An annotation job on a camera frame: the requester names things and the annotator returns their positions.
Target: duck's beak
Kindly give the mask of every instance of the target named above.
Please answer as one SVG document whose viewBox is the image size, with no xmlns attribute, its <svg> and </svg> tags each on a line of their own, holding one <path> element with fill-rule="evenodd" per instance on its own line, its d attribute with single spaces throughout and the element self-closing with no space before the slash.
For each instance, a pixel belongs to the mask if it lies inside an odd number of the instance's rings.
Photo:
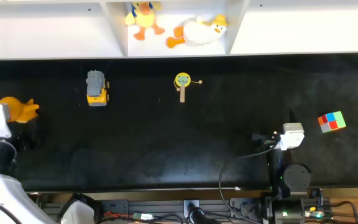
<svg viewBox="0 0 358 224">
<path fill-rule="evenodd" d="M 148 15 L 150 13 L 149 2 L 144 2 L 140 4 L 139 9 L 142 12 L 142 14 Z"/>
</svg>

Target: wooden handle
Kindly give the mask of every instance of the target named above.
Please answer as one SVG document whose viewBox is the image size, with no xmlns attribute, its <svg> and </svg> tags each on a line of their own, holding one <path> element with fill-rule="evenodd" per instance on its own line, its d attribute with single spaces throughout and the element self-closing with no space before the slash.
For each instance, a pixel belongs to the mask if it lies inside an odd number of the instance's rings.
<svg viewBox="0 0 358 224">
<path fill-rule="evenodd" d="M 180 103 L 184 103 L 185 102 L 185 84 L 182 84 L 180 86 Z"/>
</svg>

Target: colorful cube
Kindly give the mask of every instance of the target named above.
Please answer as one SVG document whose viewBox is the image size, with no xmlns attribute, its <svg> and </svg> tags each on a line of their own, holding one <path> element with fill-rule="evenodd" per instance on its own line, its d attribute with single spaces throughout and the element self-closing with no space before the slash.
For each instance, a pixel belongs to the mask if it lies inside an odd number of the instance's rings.
<svg viewBox="0 0 358 224">
<path fill-rule="evenodd" d="M 318 123 L 320 124 L 323 133 L 346 127 L 345 120 L 340 111 L 322 115 L 318 118 Z"/>
</svg>

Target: black tabletop surface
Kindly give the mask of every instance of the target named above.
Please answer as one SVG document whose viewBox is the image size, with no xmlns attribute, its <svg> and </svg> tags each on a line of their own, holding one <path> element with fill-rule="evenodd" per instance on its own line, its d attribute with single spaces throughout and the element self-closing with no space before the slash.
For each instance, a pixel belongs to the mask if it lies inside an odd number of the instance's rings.
<svg viewBox="0 0 358 224">
<path fill-rule="evenodd" d="M 89 70 L 110 82 L 106 107 L 88 106 Z M 203 81 L 185 103 L 173 86 L 180 72 Z M 291 110 L 305 139 L 287 153 L 310 168 L 312 186 L 358 186 L 358 54 L 1 61 L 5 96 L 40 105 L 43 141 L 19 150 L 14 172 L 28 191 L 217 187 L 222 166 L 252 152 L 249 133 L 280 131 Z M 318 116 L 335 111 L 347 127 L 323 134 Z M 266 158 L 223 179 L 267 189 Z"/>
</svg>

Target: yellow and gray toy vehicle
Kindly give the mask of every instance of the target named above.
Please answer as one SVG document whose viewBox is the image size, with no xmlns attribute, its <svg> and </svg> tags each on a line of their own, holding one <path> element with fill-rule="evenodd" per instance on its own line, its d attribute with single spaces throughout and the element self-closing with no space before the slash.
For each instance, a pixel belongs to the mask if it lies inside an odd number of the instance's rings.
<svg viewBox="0 0 358 224">
<path fill-rule="evenodd" d="M 104 78 L 103 72 L 90 71 L 86 79 L 88 87 L 86 89 L 86 97 L 90 106 L 106 106 L 109 101 L 107 88 L 110 87 L 109 82 Z"/>
</svg>

